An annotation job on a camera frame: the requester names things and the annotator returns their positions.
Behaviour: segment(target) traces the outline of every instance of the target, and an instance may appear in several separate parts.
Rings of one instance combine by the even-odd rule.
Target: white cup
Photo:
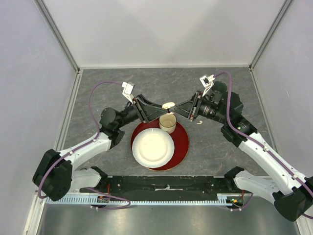
[[[169,102],[162,105],[163,109],[168,109],[175,106],[175,103]],[[168,134],[171,134],[175,131],[176,128],[176,117],[174,113],[164,114],[159,119],[160,129],[166,131]]]

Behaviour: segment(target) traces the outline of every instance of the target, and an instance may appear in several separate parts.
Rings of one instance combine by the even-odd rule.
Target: white wall
[[[53,148],[74,71],[32,0],[0,7],[0,234],[22,234],[32,176]]]
[[[284,0],[45,0],[81,67],[248,65]]]
[[[313,1],[293,1],[255,68],[280,154],[313,176]]]

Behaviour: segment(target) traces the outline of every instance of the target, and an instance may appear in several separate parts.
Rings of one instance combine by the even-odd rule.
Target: plate rim
[[[159,160],[159,161],[156,161],[156,162],[150,162],[150,161],[148,161],[148,160],[146,160],[144,157],[142,157],[142,155],[140,154],[140,151],[139,150],[136,150],[135,152],[137,153],[137,156],[135,156],[135,153],[134,153],[134,146],[135,146],[135,140],[137,139],[137,137],[142,133],[142,132],[148,132],[148,131],[151,131],[151,129],[156,129],[156,131],[157,132],[160,132],[160,133],[162,133],[162,134],[164,134],[164,136],[166,136],[167,137],[167,139],[168,140],[170,140],[170,141],[165,141],[167,144],[168,144],[168,152],[166,153],[166,154],[168,154],[169,152],[172,152],[172,153],[170,153],[169,154],[169,156],[168,156],[168,159],[167,159],[167,161],[164,161],[164,158],[162,158],[161,160]],[[168,134],[166,131],[164,131],[164,130],[162,130],[162,129],[159,129],[159,128],[156,128],[156,127],[151,127],[151,128],[148,128],[148,129],[145,129],[145,130],[143,130],[143,131],[141,131],[140,133],[138,133],[137,134],[137,136],[134,138],[134,141],[133,141],[133,145],[132,145],[132,153],[133,153],[133,157],[135,158],[135,160],[140,164],[140,165],[142,165],[142,166],[144,166],[144,167],[148,167],[148,168],[158,168],[158,167],[161,167],[161,166],[164,166],[164,165],[166,165],[170,160],[171,160],[171,158],[173,157],[173,154],[174,154],[174,150],[175,150],[175,144],[174,144],[174,141],[173,141],[173,138],[170,136],[170,134]]]

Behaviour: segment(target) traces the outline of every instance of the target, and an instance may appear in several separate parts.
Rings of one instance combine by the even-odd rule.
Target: white cable clip
[[[211,76],[207,76],[207,75],[204,75],[200,78],[200,82],[202,83],[202,85],[204,86],[204,91],[203,91],[203,94],[202,94],[202,97],[206,95],[206,93],[208,93],[208,91],[213,87],[215,77],[214,75],[211,75]]]
[[[268,147],[264,145],[263,151],[268,152],[269,151]]]
[[[134,96],[132,95],[132,91],[135,84],[132,82],[123,82],[122,87],[124,90],[122,92],[123,96],[125,96],[131,103],[133,103]]]

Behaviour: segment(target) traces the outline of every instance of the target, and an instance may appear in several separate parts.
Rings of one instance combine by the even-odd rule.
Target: gray floor
[[[203,90],[199,77],[222,70],[233,76],[233,91],[240,95],[244,104],[243,115],[258,128],[270,143],[268,130],[248,68],[166,68],[166,69],[106,69],[84,70],[71,117],[65,148],[73,146],[93,135],[96,131],[88,110],[88,96],[93,86],[101,81],[125,81],[136,84],[134,95],[143,94],[155,103],[181,103],[196,90]],[[102,110],[112,107],[123,110],[127,100],[122,88],[115,84],[98,87],[91,99],[92,110],[99,119]],[[98,166],[109,175],[215,175],[222,176],[235,166],[241,166],[255,175],[266,173],[247,154],[224,139],[221,124],[199,117],[202,125],[178,117],[187,130],[190,140],[189,152],[184,161],[175,168],[154,172],[139,165],[132,156],[130,137],[138,125],[133,122],[122,128],[125,136],[112,150],[99,154],[81,167]]]
[[[46,205],[37,235],[300,235],[266,200],[254,197],[241,212],[210,206],[134,206],[96,211]]]

